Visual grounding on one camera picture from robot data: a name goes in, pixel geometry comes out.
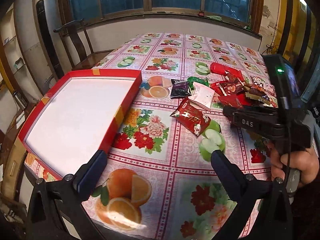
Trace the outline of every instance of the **screw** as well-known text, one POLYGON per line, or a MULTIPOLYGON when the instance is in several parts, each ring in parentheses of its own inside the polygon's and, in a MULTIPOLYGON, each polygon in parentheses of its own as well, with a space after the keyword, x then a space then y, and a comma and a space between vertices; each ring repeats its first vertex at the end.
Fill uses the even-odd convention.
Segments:
POLYGON ((283 183, 283 179, 281 179, 280 177, 276 177, 276 182, 278 182, 279 184, 283 183))
POLYGON ((42 179, 42 178, 39 178, 39 179, 36 180, 36 184, 41 184, 42 181, 43 181, 43 179, 42 179))
POLYGON ((67 174, 66 176, 64 176, 64 179, 65 179, 66 181, 72 180, 72 178, 73 178, 73 175, 72 175, 72 174, 67 174))
POLYGON ((251 173, 246 174, 245 178, 249 181, 254 180, 254 176, 251 173))

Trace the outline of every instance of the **window frame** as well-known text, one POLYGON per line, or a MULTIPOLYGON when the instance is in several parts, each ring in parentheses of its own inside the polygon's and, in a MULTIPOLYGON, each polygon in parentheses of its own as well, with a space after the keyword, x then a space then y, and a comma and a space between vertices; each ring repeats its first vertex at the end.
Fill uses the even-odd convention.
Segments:
MULTIPOLYGON (((164 17, 166 15, 168 16, 182 15, 185 17, 196 16, 199 18, 203 18, 198 16, 199 12, 202 11, 204 12, 204 16, 220 16, 222 18, 222 21, 233 24, 233 25, 238 25, 239 28, 250 26, 251 31, 258 34, 260 29, 262 9, 263 9, 263 0, 250 0, 248 15, 251 16, 251 19, 248 19, 248 22, 243 22, 225 15, 204 11, 205 0, 200 1, 199 10, 188 9, 188 8, 174 8, 174 7, 172 8, 171 7, 152 7, 152 0, 143 0, 143 8, 119 11, 119 12, 114 12, 114 13, 105 14, 105 15, 102 15, 100 0, 98 1, 99 1, 98 4, 99 4, 100 16, 86 20, 86 23, 89 25, 101 24, 103 22, 107 22, 107 21, 119 19, 119 18, 143 16, 143 15, 150 15, 150 14, 161 14, 164 17)), ((59 5, 62 24, 65 24, 74 20, 71 13, 69 0, 58 0, 58 5, 59 5)))

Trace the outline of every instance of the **green candy wrapper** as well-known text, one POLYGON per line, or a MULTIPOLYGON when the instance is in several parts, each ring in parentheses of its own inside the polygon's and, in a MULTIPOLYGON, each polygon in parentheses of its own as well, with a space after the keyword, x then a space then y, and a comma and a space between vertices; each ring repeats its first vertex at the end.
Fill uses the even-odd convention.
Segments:
POLYGON ((203 84, 207 87, 209 87, 209 82, 208 82, 208 79, 202 79, 202 78, 197 78, 197 77, 189 77, 188 79, 188 82, 189 82, 189 87, 191 90, 194 90, 194 87, 193 87, 193 82, 198 82, 200 84, 203 84))

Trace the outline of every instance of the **wooden chair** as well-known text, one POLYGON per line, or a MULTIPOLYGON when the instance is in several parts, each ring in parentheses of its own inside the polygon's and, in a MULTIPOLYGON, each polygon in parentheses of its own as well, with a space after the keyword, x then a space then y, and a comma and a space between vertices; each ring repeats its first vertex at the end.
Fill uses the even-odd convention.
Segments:
POLYGON ((87 30, 85 28, 85 25, 83 24, 84 19, 82 20, 76 20, 69 23, 66 23, 61 28, 54 29, 53 32, 60 33, 60 32, 68 32, 70 39, 73 43, 73 45, 76 48, 76 51, 78 52, 80 62, 77 65, 74 65, 74 62, 72 61, 72 58, 70 56, 70 52, 68 50, 68 47, 65 45, 63 39, 62 42, 65 45, 65 49, 67 51, 70 63, 72 65, 72 70, 81 70, 81 69, 91 69, 93 66, 95 66, 100 60, 102 60, 106 55, 108 55, 112 50, 104 50, 104 51, 98 51, 94 52, 92 49, 92 45, 87 33, 87 30), (84 35, 87 39, 87 42, 89 44, 90 48, 90 55, 87 55, 84 45, 78 35, 77 27, 81 26, 84 30, 84 35))

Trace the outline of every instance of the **floral tablecloth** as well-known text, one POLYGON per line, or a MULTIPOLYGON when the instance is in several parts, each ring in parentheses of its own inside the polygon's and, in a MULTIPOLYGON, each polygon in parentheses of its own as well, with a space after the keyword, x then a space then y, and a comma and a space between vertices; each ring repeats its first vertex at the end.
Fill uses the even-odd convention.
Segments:
MULTIPOLYGON (((241 70, 247 83, 262 85, 273 105, 277 104, 260 54, 214 38, 146 33, 127 41, 95 66, 139 69, 143 78, 97 188, 83 203, 96 223, 155 239, 207 240, 221 228, 236 204, 229 200, 210 163, 199 154, 203 136, 197 138, 170 117, 182 101, 170 99, 171 79, 196 76, 208 78, 210 83, 224 80, 218 74, 199 72, 199 65, 209 67, 212 62, 241 70)), ((268 179, 266 140, 240 128, 231 129, 217 98, 211 108, 201 111, 220 124, 228 159, 244 173, 268 179)), ((30 154, 25 165, 37 177, 55 180, 30 154)), ((257 205, 240 236, 249 233, 257 205)))

